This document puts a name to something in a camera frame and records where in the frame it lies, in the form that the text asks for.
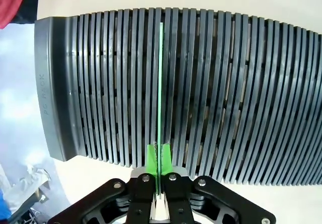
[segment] grey floor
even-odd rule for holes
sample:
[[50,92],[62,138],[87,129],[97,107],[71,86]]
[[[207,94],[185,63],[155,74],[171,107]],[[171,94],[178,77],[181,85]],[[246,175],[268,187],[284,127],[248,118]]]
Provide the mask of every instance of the grey floor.
[[69,202],[49,157],[39,112],[34,70],[34,25],[0,30],[0,164],[11,184],[27,174],[27,165],[51,176],[49,200],[35,208],[51,216]]

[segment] silver bolt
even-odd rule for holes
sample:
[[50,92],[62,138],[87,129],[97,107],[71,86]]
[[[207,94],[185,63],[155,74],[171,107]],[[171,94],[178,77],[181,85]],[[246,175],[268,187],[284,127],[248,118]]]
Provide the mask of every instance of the silver bolt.
[[121,184],[120,182],[116,182],[116,183],[114,184],[114,188],[115,188],[115,189],[121,188],[121,186],[122,186],[122,184]]
[[172,174],[172,175],[169,175],[169,180],[176,180],[177,177],[176,175]]
[[150,180],[150,176],[149,175],[144,175],[142,177],[142,180],[143,180],[143,182],[148,182]]
[[262,219],[262,224],[271,224],[271,221],[267,218]]
[[203,179],[201,179],[201,180],[198,181],[198,185],[205,186],[206,185],[206,181],[203,180]]

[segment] blue fabric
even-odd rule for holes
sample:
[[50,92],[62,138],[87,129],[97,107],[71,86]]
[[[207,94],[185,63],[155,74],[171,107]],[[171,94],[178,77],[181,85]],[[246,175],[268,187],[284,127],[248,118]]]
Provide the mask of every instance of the blue fabric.
[[0,190],[0,220],[8,220],[11,216],[11,211],[7,207],[7,204],[4,200],[4,195]]

